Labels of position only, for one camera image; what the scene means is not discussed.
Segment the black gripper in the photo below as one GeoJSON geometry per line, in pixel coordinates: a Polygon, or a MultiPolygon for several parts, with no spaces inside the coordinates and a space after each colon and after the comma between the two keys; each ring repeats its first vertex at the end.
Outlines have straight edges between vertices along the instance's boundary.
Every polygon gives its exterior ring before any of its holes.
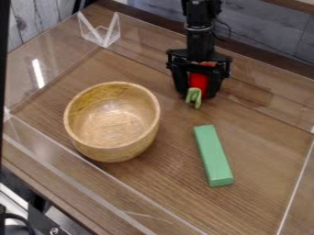
{"type": "Polygon", "coordinates": [[[219,91],[223,77],[231,76],[233,58],[213,51],[205,57],[191,57],[187,49],[167,50],[167,68],[172,72],[175,90],[187,93],[187,72],[207,74],[206,97],[213,99],[219,91]]]}

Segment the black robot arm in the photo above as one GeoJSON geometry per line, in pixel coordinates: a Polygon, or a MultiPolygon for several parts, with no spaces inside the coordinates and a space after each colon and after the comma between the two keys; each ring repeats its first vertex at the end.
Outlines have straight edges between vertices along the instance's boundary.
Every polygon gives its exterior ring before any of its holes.
{"type": "Polygon", "coordinates": [[[205,76],[202,97],[214,98],[223,80],[231,77],[231,56],[217,52],[215,21],[222,12],[222,0],[182,0],[186,16],[187,46],[167,49],[167,69],[172,73],[175,90],[187,95],[193,78],[205,76]]]}

